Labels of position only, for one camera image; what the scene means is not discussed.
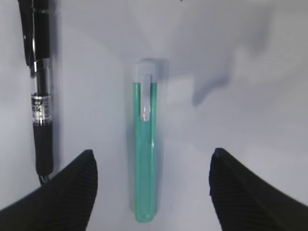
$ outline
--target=green pen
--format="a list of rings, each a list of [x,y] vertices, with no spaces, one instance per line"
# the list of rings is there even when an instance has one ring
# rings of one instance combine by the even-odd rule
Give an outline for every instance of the green pen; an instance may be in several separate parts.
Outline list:
[[[156,188],[156,95],[155,63],[137,64],[134,87],[135,216],[150,222],[155,214]]]

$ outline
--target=pen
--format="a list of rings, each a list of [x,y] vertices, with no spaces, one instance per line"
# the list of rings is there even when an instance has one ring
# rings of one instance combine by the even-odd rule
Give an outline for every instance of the pen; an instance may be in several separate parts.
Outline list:
[[[135,129],[135,217],[150,222],[155,214],[157,72],[149,60],[137,64],[133,83]]]
[[[53,171],[48,0],[18,0],[26,64],[30,68],[36,171],[41,184]]]

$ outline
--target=clear pen barrel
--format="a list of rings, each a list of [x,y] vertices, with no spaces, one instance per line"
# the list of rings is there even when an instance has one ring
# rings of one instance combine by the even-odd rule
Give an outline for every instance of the clear pen barrel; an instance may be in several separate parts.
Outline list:
[[[52,122],[50,59],[35,61],[30,71],[32,120],[34,125],[48,125]]]

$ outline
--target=ribbed black rubber pad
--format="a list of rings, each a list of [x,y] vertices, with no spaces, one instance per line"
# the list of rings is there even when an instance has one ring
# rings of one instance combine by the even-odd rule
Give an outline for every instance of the ribbed black rubber pad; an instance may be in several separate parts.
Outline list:
[[[1,231],[85,231],[98,187],[92,150],[50,182],[0,212]]]
[[[223,231],[308,231],[308,208],[216,149],[210,195]]]

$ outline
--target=pen label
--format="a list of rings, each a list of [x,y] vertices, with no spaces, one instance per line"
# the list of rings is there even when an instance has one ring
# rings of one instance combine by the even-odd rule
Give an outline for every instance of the pen label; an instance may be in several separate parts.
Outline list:
[[[32,120],[34,124],[45,125],[51,123],[51,96],[32,95]]]

